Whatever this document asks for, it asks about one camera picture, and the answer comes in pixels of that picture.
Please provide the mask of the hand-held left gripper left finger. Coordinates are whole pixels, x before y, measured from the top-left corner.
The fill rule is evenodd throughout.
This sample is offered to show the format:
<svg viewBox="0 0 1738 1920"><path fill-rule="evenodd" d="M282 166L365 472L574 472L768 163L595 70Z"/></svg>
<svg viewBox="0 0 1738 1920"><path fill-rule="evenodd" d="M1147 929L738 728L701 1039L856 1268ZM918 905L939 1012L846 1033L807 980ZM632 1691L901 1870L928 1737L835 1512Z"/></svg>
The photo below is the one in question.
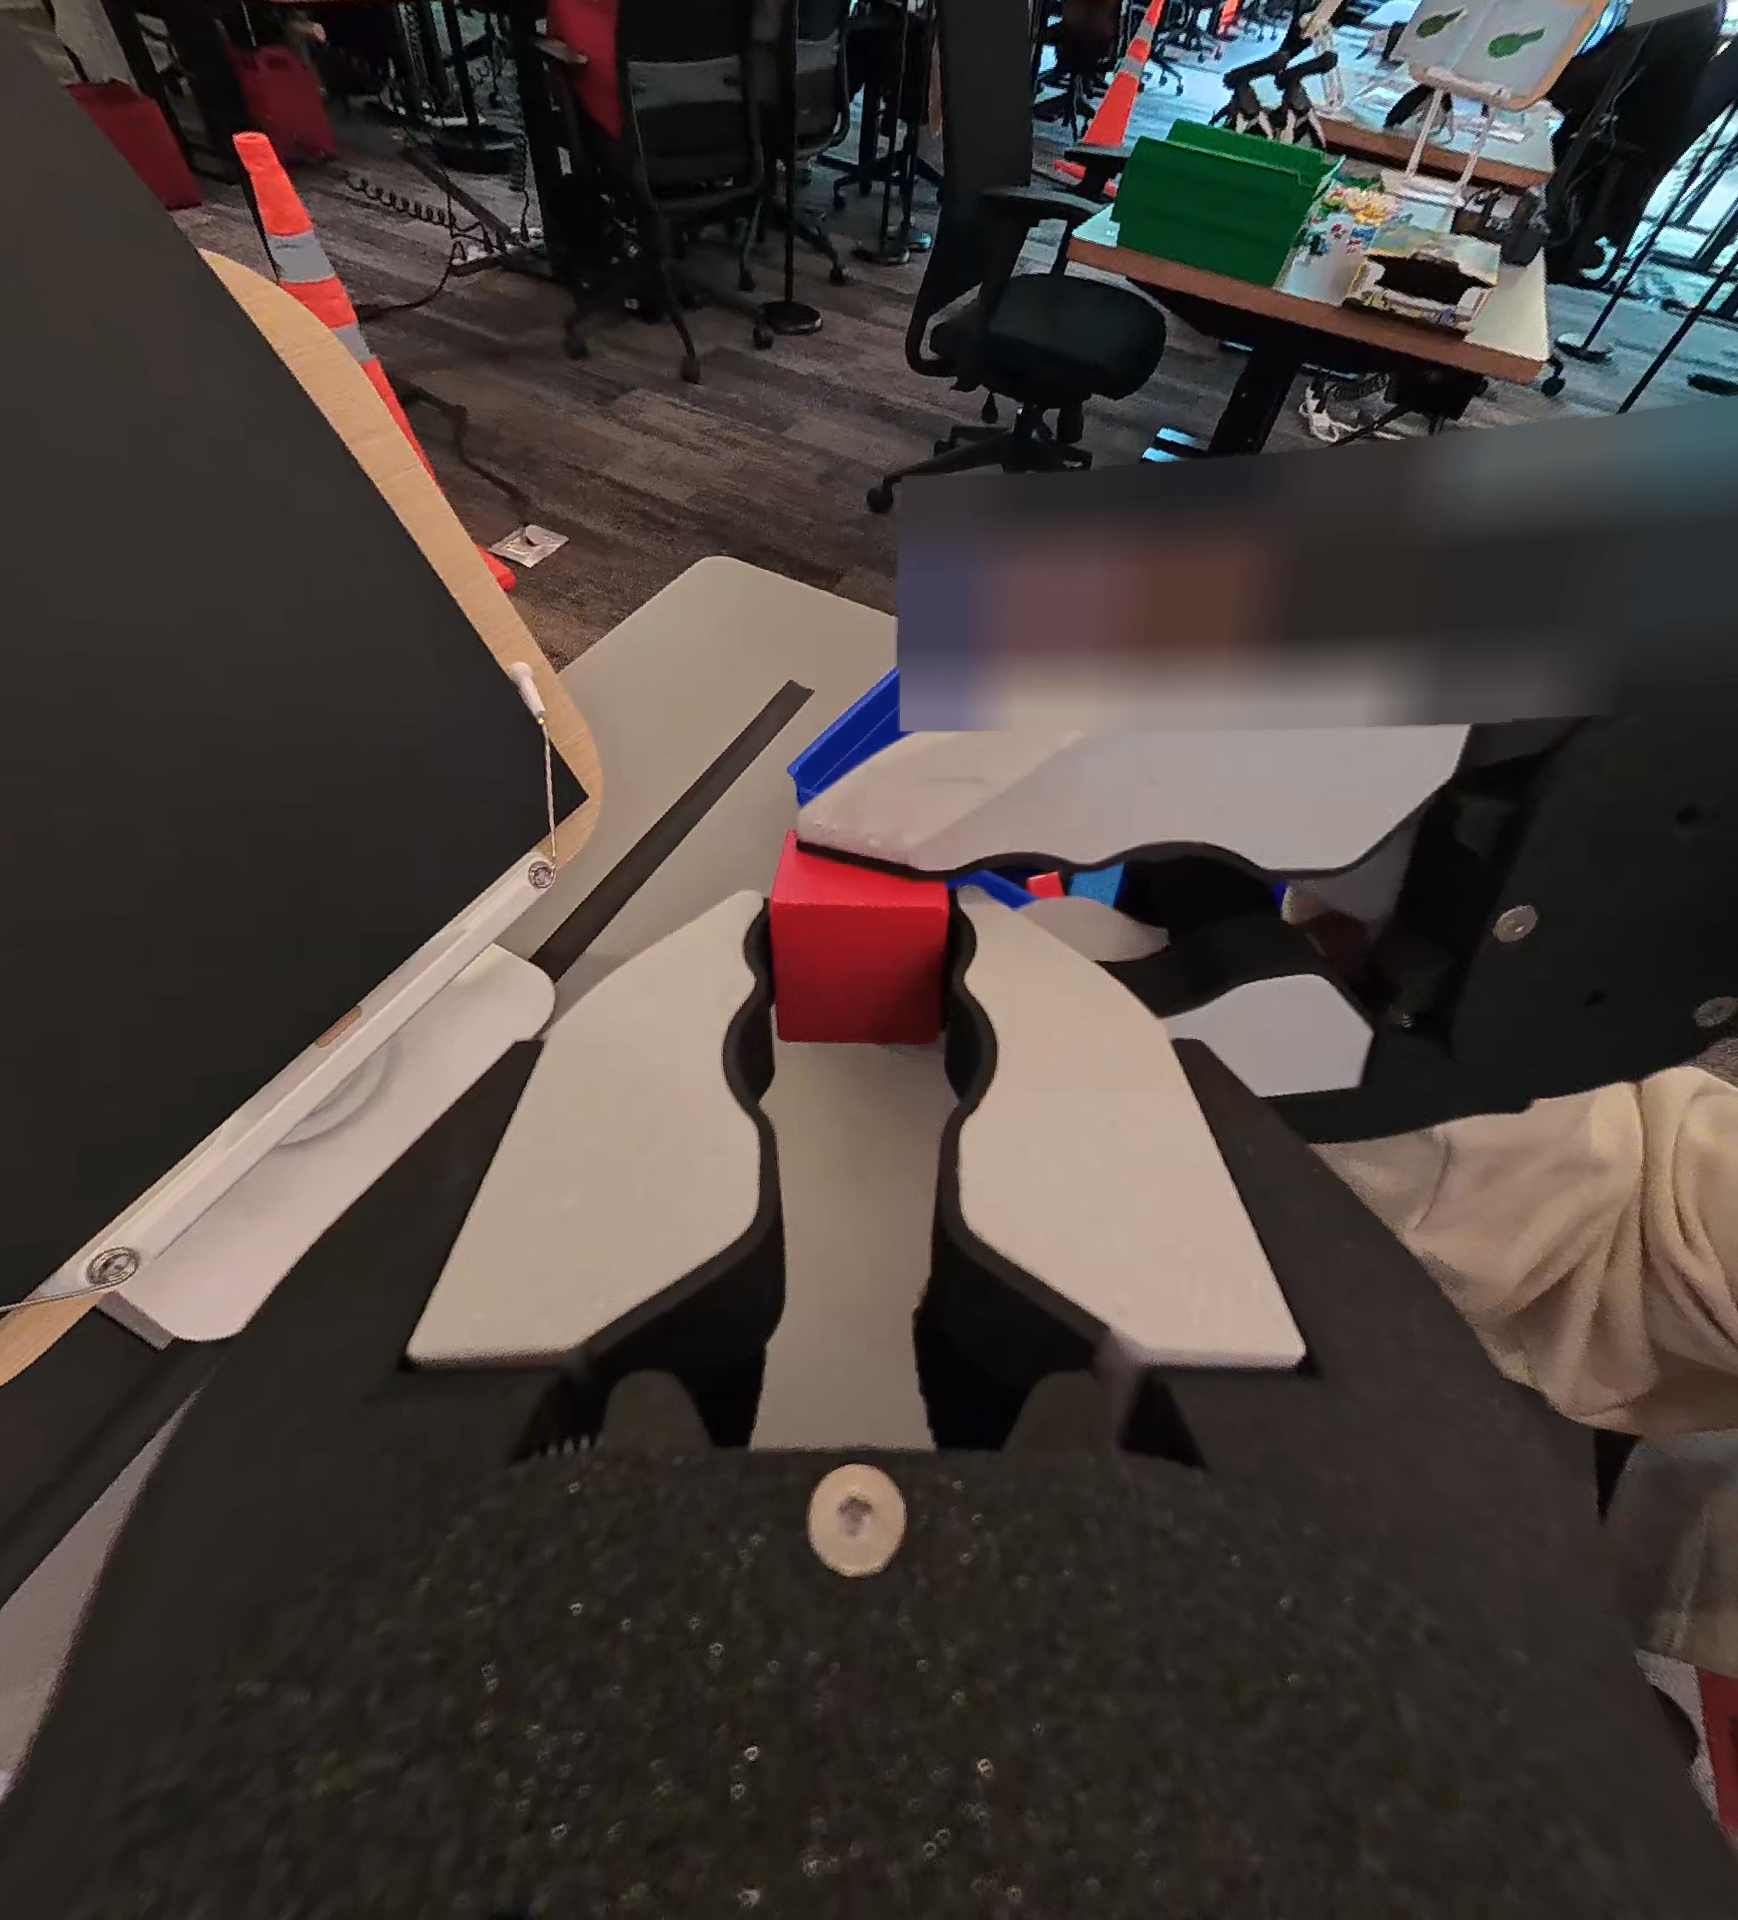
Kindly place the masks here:
<svg viewBox="0 0 1738 1920"><path fill-rule="evenodd" d="M768 1033L764 892L548 1021L407 1361L548 1374L587 1419L660 1374L722 1449L750 1449L784 1320Z"/></svg>

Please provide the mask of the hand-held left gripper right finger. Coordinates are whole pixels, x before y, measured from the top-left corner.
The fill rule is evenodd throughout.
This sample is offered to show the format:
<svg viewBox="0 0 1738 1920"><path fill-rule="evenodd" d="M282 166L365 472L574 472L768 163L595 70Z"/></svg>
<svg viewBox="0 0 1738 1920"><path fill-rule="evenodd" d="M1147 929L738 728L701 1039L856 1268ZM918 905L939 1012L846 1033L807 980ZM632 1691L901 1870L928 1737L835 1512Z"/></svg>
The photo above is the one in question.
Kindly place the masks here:
<svg viewBox="0 0 1738 1920"><path fill-rule="evenodd" d="M943 941L943 1081L918 1389L996 1449L1052 1378L1147 1427L1165 1378L1302 1378L1300 1315L1165 1023L978 890Z"/></svg>

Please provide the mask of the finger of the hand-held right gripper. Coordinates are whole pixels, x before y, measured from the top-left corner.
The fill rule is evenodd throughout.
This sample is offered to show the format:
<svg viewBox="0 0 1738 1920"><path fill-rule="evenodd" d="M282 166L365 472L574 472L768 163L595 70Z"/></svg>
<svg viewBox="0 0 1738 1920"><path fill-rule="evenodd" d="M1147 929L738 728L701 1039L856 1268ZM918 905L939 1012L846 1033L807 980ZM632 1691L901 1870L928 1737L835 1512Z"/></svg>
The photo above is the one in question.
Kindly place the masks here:
<svg viewBox="0 0 1738 1920"><path fill-rule="evenodd" d="M1205 1039L1264 1100L1366 1081L1370 1021L1273 908L1162 929L1104 905L1052 892L1031 926L1104 970L1165 1039Z"/></svg>
<svg viewBox="0 0 1738 1920"><path fill-rule="evenodd" d="M803 843L889 870L1123 866L1212 853L1270 878L1349 870L1459 773L1468 728L1313 735L906 735L803 805Z"/></svg>

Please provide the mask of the blue plastic bin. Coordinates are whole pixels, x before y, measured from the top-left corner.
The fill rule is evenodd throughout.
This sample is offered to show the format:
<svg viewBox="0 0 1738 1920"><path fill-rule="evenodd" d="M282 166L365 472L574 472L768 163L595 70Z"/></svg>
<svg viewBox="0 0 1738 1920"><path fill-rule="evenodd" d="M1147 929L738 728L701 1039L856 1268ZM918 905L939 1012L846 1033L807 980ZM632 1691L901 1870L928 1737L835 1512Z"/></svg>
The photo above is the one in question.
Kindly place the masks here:
<svg viewBox="0 0 1738 1920"><path fill-rule="evenodd" d="M901 674L878 674L835 728L824 728L803 758L792 758L792 791L803 805L824 802L835 775L849 775L856 761L889 758L901 740ZM978 890L1007 908L1031 908L1031 905L1097 905L1097 908L1133 908L1136 926L1175 926L1189 917L1189 905L1205 908L1270 908L1273 926L1285 908L1285 878L1253 878L1222 857L1136 857L1136 866L1092 866L1092 870L1031 870L1031 866L996 866L996 870L953 870L943 890Z"/></svg>

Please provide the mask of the red cube block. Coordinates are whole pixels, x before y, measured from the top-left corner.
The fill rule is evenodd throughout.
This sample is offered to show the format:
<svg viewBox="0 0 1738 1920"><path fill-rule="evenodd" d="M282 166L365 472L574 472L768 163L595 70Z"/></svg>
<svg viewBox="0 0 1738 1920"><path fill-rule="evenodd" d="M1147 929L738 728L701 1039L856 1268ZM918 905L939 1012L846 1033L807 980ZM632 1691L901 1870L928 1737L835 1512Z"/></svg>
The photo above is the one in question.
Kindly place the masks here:
<svg viewBox="0 0 1738 1920"><path fill-rule="evenodd" d="M897 878L784 836L768 878L779 1039L939 1039L943 878Z"/></svg>

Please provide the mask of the person's right forearm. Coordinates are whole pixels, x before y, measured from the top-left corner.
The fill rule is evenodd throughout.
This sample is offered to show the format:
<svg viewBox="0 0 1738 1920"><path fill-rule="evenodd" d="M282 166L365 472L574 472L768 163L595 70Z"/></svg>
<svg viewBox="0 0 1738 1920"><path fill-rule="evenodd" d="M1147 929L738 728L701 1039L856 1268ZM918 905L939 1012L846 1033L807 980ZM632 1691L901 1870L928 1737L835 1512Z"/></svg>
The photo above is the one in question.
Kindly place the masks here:
<svg viewBox="0 0 1738 1920"><path fill-rule="evenodd" d="M1738 1427L1738 1081L1661 1069L1318 1159L1554 1413Z"/></svg>

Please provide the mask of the grey desk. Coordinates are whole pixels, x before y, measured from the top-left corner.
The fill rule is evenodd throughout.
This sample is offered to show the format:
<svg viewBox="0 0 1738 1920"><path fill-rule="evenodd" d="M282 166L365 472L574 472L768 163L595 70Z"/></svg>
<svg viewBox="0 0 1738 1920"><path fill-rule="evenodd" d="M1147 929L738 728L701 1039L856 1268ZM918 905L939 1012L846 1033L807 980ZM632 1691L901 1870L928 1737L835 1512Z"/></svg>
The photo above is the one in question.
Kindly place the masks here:
<svg viewBox="0 0 1738 1920"><path fill-rule="evenodd" d="M939 1480L906 1315L939 1045L792 1045L764 1449L695 1280L612 1361L407 1354L524 1115L512 1045L208 1350L0 1794L0 1916L923 1916L961 1729L906 1569L807 1548L830 1463Z"/></svg>
<svg viewBox="0 0 1738 1920"><path fill-rule="evenodd" d="M684 805L689 787L784 696L807 702L689 819L660 870L595 929L587 954L637 954L725 892L768 892L792 829L792 758L897 666L897 619L803 588L764 561L701 556L563 666L604 758L604 819L512 929L524 954L604 892L604 878Z"/></svg>

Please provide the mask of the white monitor stand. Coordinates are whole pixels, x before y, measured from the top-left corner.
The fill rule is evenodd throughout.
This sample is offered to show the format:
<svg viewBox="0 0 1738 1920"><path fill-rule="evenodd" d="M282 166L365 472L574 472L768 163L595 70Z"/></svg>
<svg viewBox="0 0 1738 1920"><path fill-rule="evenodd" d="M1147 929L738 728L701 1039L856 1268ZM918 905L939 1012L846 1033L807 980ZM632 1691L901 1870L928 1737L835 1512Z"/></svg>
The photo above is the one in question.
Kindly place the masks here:
<svg viewBox="0 0 1738 1920"><path fill-rule="evenodd" d="M548 978L499 941L548 892L559 843L495 878L249 1090L186 1167L110 1220L29 1308L125 1308L138 1331L225 1344L290 1260L524 1039Z"/></svg>

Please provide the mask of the black office chair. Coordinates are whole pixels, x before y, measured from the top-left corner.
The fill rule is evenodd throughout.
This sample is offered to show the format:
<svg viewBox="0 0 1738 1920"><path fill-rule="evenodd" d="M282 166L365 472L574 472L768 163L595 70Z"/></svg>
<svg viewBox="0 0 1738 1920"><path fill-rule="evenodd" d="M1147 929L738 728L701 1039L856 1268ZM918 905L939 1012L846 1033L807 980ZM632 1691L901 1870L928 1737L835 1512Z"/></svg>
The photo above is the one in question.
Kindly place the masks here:
<svg viewBox="0 0 1738 1920"><path fill-rule="evenodd" d="M701 380L695 306L750 322L750 344L824 333L792 265L813 249L846 289L824 215L803 205L813 163L849 127L849 7L803 0L626 0L626 139L604 139L548 66L559 147L574 156L563 242L579 303L563 359L587 359L614 306L660 315L684 380Z"/></svg>
<svg viewBox="0 0 1738 1920"><path fill-rule="evenodd" d="M928 461L889 472L869 513L897 513L906 475L1092 472L1084 403L1162 374L1165 315L1133 289L1071 277L1084 217L1092 196L1031 176L1028 0L939 0L939 238L901 366L1009 403L1009 423L953 423Z"/></svg>

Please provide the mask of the wooden table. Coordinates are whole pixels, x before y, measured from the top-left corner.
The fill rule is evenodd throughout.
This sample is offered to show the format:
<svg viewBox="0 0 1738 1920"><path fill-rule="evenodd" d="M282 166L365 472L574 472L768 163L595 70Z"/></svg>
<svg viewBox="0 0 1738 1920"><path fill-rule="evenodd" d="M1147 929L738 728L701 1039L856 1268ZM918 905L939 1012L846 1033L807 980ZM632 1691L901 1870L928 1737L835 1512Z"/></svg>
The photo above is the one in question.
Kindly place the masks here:
<svg viewBox="0 0 1738 1920"><path fill-rule="evenodd" d="M1264 452L1300 380L1387 380L1387 418L1451 423L1488 380L1542 380L1549 273L1501 265L1494 242L1451 238L1451 205L1419 176L1334 176L1273 289L1136 254L1118 196L1071 238L1071 254L1133 277L1199 336L1238 350L1212 443L1162 431L1151 461Z"/></svg>

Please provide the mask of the green plastic bin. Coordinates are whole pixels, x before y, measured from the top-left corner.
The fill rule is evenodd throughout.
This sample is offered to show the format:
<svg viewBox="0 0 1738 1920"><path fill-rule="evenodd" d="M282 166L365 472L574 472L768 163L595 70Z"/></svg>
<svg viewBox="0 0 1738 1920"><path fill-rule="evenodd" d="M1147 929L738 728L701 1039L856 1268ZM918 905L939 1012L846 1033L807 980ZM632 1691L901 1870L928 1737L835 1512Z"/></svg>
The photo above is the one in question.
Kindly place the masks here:
<svg viewBox="0 0 1738 1920"><path fill-rule="evenodd" d="M1133 147L1118 238L1136 254L1273 289L1334 166L1345 156L1178 119L1165 139Z"/></svg>

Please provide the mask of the wood-framed black screen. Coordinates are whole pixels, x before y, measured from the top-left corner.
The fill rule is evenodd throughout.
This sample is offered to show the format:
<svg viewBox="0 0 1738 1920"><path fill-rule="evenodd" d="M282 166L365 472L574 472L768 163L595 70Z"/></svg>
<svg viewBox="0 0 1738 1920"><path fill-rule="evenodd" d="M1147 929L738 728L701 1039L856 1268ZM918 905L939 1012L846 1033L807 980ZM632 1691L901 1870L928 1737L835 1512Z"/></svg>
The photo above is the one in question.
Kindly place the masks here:
<svg viewBox="0 0 1738 1920"><path fill-rule="evenodd" d="M0 16L0 1382L125 1320L34 1280L595 819L579 702L355 350Z"/></svg>

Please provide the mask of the wooden board with green leaf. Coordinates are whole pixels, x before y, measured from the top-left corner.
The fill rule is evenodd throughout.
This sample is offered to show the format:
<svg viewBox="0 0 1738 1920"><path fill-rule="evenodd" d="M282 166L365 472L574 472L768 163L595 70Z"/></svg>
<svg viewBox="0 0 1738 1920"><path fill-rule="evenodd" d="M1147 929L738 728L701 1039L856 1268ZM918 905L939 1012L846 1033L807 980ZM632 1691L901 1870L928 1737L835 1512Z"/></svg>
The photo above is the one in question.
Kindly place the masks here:
<svg viewBox="0 0 1738 1920"><path fill-rule="evenodd" d="M1419 88L1534 111L1601 26L1608 0L1425 0L1397 37Z"/></svg>

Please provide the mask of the red cloth on chair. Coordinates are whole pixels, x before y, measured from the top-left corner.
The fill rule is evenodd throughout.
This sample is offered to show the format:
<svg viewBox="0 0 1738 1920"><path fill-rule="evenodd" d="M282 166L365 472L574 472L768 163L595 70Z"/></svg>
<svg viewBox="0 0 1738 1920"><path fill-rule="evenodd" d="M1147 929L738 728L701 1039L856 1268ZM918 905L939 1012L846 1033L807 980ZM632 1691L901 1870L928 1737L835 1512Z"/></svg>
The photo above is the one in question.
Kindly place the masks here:
<svg viewBox="0 0 1738 1920"><path fill-rule="evenodd" d="M542 37L548 37L548 66L574 88L579 119L604 139L626 139L614 0L548 0Z"/></svg>

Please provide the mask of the red bag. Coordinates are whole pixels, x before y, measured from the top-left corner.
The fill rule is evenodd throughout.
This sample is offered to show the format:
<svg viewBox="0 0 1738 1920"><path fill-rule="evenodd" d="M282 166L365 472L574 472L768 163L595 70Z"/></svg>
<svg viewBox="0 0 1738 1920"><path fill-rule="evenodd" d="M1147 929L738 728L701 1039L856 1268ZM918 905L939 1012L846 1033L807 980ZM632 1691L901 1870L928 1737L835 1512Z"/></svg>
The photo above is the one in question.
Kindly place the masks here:
<svg viewBox="0 0 1738 1920"><path fill-rule="evenodd" d="M284 166L336 163L323 77L290 41L225 49L249 127Z"/></svg>

